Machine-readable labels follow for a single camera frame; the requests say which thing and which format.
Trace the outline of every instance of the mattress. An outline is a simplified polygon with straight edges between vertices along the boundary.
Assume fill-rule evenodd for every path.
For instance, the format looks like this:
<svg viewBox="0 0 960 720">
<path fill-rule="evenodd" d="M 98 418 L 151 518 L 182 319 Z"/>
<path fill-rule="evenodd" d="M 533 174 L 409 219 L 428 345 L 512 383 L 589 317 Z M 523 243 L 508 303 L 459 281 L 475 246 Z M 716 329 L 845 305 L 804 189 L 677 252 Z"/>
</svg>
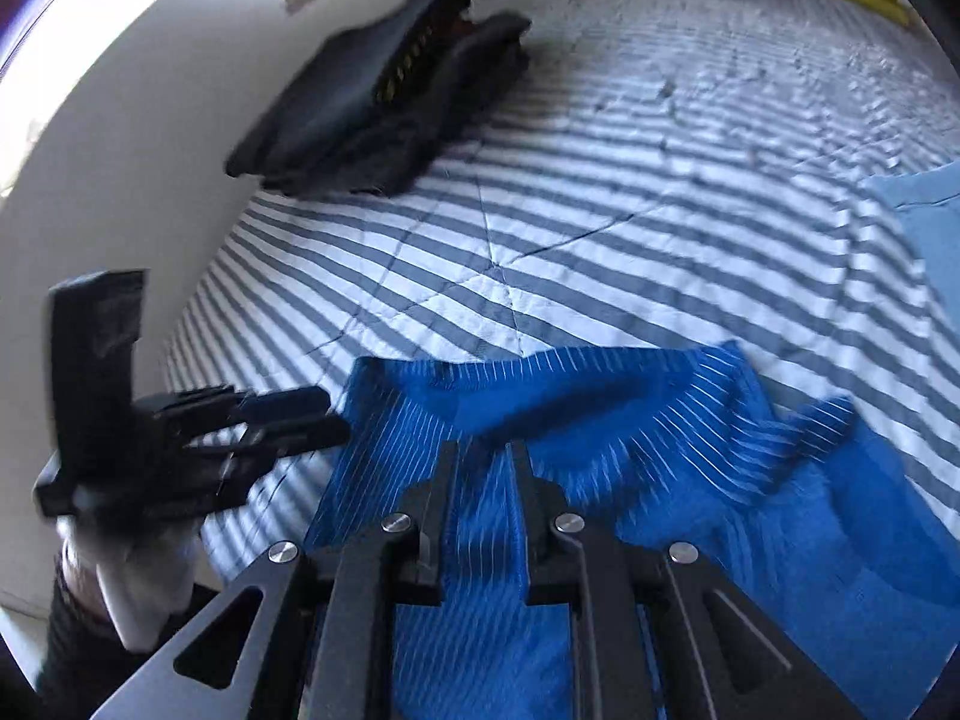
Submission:
<svg viewBox="0 0 960 720">
<path fill-rule="evenodd" d="M 960 351 L 868 175 L 960 146 L 938 50 L 842 0 L 494 0 L 531 67 L 404 196 L 257 194 L 170 338 L 176 388 L 320 384 L 361 356 L 511 360 L 736 338 L 774 401 L 848 392 L 960 535 Z M 203 538 L 301 541 L 336 450 Z"/>
</svg>

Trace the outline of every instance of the metal screw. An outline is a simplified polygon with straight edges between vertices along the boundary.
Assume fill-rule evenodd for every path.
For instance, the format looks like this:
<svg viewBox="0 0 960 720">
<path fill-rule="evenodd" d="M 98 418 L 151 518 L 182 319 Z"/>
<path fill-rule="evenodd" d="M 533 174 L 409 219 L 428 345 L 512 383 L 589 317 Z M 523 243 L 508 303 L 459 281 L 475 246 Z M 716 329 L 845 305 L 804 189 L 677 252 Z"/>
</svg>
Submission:
<svg viewBox="0 0 960 720">
<path fill-rule="evenodd" d="M 680 565 L 690 565 L 691 562 L 697 562 L 700 551 L 686 541 L 675 541 L 670 544 L 670 560 L 678 562 Z"/>
<path fill-rule="evenodd" d="M 553 524 L 561 533 L 579 533 L 587 526 L 584 519 L 579 514 L 573 514 L 573 512 L 558 514 Z"/>
<path fill-rule="evenodd" d="M 299 555 L 299 549 L 296 549 L 293 541 L 277 541 L 267 552 L 270 562 L 278 563 L 291 562 L 297 555 Z"/>
<path fill-rule="evenodd" d="M 387 517 L 380 521 L 381 528 L 387 533 L 403 533 L 410 530 L 410 526 L 413 524 L 414 521 L 410 518 L 410 514 L 404 514 L 403 512 L 387 514 Z"/>
</svg>

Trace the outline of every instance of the triangular cutout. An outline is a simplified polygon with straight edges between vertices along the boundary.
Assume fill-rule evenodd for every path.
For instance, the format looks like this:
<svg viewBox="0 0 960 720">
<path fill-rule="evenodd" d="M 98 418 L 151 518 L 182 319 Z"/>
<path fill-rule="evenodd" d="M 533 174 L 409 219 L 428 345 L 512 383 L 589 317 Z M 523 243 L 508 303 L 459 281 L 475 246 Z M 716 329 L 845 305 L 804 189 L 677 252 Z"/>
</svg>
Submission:
<svg viewBox="0 0 960 720">
<path fill-rule="evenodd" d="M 790 661 L 718 590 L 704 594 L 720 652 L 727 663 L 730 681 L 737 693 L 753 692 L 790 671 Z"/>
<path fill-rule="evenodd" d="M 229 688 L 260 608 L 263 593 L 248 587 L 189 646 L 176 656 L 174 671 L 216 690 Z"/>
</svg>

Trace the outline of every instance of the blue fabric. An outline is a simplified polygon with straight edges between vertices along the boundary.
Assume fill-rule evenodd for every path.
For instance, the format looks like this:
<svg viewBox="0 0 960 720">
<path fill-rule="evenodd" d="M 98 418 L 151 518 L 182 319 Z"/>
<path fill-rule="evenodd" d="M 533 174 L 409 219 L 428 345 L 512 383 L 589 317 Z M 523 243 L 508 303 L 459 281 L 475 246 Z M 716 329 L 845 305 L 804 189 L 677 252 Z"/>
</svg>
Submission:
<svg viewBox="0 0 960 720">
<path fill-rule="evenodd" d="M 453 365 L 365 358 L 310 546 L 342 543 L 461 456 L 441 608 L 395 620 L 408 720 L 571 715 L 568 612 L 526 608 L 506 445 L 631 543 L 683 539 L 720 563 L 877 720 L 902 720 L 960 638 L 960 556 L 899 458 L 839 398 L 773 415 L 735 344 L 565 348 Z"/>
<path fill-rule="evenodd" d="M 877 175 L 861 182 L 895 214 L 926 263 L 954 328 L 960 328 L 960 162 L 913 175 Z"/>
</svg>

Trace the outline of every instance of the white wall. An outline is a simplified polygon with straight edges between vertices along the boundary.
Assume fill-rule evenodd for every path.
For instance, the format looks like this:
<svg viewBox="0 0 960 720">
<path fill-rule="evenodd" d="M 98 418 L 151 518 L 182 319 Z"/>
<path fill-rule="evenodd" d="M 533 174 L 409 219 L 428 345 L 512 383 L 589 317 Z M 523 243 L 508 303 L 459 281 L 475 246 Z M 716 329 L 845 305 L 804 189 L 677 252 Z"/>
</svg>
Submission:
<svg viewBox="0 0 960 720">
<path fill-rule="evenodd" d="M 30 489 L 50 453 L 43 306 L 56 282 L 149 268 L 138 389 L 251 194 L 227 153 L 331 31 L 401 0 L 159 0 L 50 122 L 0 211 L 0 603 L 43 610 L 55 539 Z"/>
</svg>

